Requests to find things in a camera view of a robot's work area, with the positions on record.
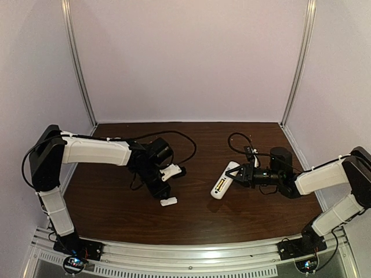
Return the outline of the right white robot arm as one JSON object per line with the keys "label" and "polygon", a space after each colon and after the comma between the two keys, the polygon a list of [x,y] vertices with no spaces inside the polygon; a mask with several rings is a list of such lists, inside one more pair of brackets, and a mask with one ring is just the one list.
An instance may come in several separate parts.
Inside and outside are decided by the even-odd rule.
{"label": "right white robot arm", "polygon": [[294,173],[292,153],[284,147],[273,147],[266,155],[270,166],[258,167],[260,152],[245,147],[247,163],[232,164],[221,175],[217,187],[227,189],[235,181],[245,187],[273,185],[289,199],[309,195],[336,185],[348,184],[351,192],[331,208],[314,218],[301,232],[301,249],[312,252],[319,247],[323,237],[356,215],[370,209],[370,153],[355,147],[349,154],[339,156],[320,166]]}

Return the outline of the white remote control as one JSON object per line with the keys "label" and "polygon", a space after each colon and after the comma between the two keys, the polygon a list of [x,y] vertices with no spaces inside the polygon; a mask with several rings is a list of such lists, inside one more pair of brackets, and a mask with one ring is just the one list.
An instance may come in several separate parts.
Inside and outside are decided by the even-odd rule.
{"label": "white remote control", "polygon": [[222,175],[215,183],[214,187],[210,191],[210,195],[215,199],[222,199],[225,193],[228,191],[230,185],[233,182],[233,178],[226,175],[226,172],[229,172],[229,175],[235,177],[237,175],[240,164],[234,161],[230,161],[227,167],[222,172]]}

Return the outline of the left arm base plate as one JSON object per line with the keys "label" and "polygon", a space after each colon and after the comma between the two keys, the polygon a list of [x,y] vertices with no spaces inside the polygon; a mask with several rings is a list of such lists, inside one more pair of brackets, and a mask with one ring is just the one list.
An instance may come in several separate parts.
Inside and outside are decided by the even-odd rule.
{"label": "left arm base plate", "polygon": [[53,249],[55,251],[67,255],[74,255],[85,260],[100,261],[103,250],[103,243],[80,238],[58,238],[57,242],[55,242],[53,246]]}

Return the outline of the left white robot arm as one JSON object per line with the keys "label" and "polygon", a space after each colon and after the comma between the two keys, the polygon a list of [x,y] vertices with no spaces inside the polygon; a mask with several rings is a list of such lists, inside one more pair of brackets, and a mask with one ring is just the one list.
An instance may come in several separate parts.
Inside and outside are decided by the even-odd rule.
{"label": "left white robot arm", "polygon": [[163,138],[141,144],[134,138],[97,138],[61,131],[50,125],[37,143],[26,153],[31,179],[26,181],[39,196],[54,226],[61,245],[72,254],[83,244],[72,223],[59,189],[62,164],[97,163],[125,166],[138,176],[154,198],[166,199],[170,194],[168,179],[182,173],[182,168],[162,163],[173,156]]}

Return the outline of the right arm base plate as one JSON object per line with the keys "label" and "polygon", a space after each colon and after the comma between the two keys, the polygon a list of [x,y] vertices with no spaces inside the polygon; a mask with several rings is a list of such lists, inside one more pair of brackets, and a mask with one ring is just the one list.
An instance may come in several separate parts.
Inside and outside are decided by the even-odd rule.
{"label": "right arm base plate", "polygon": [[278,253],[281,261],[299,258],[306,255],[314,255],[319,251],[327,249],[324,238],[319,238],[317,242],[312,242],[308,237],[300,237],[297,239],[284,238],[277,243]]}

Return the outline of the white battery cover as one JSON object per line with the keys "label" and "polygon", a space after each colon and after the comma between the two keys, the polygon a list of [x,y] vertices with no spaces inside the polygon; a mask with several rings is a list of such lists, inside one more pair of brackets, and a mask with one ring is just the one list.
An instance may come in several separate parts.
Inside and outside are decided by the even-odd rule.
{"label": "white battery cover", "polygon": [[162,207],[171,206],[177,204],[177,202],[178,202],[177,197],[170,197],[168,199],[160,200],[160,204]]}

